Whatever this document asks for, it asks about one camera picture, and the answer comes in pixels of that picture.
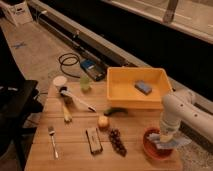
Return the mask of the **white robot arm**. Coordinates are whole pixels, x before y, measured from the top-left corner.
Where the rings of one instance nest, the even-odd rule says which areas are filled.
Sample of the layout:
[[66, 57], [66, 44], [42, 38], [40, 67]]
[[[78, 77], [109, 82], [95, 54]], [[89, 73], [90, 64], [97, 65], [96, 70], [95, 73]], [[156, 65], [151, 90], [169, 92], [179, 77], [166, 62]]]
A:
[[195, 93], [189, 89], [170, 92], [162, 97], [160, 140], [168, 142], [184, 122], [213, 143], [213, 116], [194, 106]]

